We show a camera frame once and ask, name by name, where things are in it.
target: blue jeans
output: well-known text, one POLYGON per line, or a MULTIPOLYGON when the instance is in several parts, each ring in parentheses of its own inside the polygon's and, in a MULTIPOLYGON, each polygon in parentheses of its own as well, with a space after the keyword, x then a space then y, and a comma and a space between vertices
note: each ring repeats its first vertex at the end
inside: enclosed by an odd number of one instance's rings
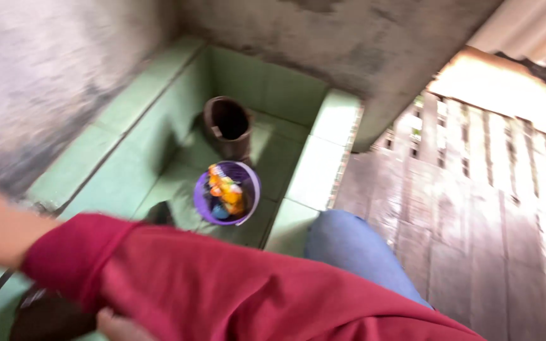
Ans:
POLYGON ((309 227, 305 258, 347 270, 431 308, 385 241, 351 213, 321 212, 309 227))

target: purple bucket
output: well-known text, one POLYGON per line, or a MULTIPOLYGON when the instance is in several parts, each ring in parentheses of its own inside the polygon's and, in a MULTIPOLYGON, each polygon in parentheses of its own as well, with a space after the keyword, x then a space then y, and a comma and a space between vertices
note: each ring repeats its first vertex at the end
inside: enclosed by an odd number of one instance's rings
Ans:
POLYGON ((236 161, 220 161, 217 163, 222 171, 231 179, 239 182, 252 182, 253 193, 246 193, 254 198, 254 203, 250 211, 239 218, 238 220, 218 220, 212 216, 210 212, 210 207, 208 201, 204 198, 204 186, 208 182, 208 172, 201 174, 199 180, 195 184, 195 189, 193 191, 193 204, 197 213, 199 213, 203 219, 206 221, 217 224, 217 225, 241 225, 246 221, 256 210, 258 206, 258 201, 260 200, 260 179, 256 172, 254 172, 250 167, 242 162, 236 161))

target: gray wall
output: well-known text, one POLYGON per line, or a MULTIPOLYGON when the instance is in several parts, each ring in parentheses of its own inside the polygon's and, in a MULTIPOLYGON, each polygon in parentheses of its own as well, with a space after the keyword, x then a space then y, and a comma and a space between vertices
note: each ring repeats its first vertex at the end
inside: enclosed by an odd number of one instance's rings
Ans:
POLYGON ((365 151, 502 0, 180 0, 182 25, 367 99, 365 151))
POLYGON ((0 0, 0 187, 22 193, 177 29, 162 0, 0 0))

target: red sleeve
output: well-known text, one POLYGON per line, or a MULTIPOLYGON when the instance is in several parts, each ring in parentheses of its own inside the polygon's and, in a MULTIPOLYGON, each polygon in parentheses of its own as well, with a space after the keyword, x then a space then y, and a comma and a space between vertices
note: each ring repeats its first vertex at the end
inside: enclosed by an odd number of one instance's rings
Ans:
POLYGON ((168 227, 78 215, 22 270, 160 340, 483 340, 436 311, 323 263, 168 227))

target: concrete wall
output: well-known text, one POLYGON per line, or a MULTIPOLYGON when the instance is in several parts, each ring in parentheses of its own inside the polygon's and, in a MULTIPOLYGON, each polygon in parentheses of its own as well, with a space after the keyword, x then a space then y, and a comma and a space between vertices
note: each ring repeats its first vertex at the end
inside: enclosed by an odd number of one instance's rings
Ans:
POLYGON ((0 0, 0 187, 22 193, 177 31, 168 0, 0 0))
POLYGON ((502 0, 181 0, 183 26, 367 99, 365 151, 502 0))

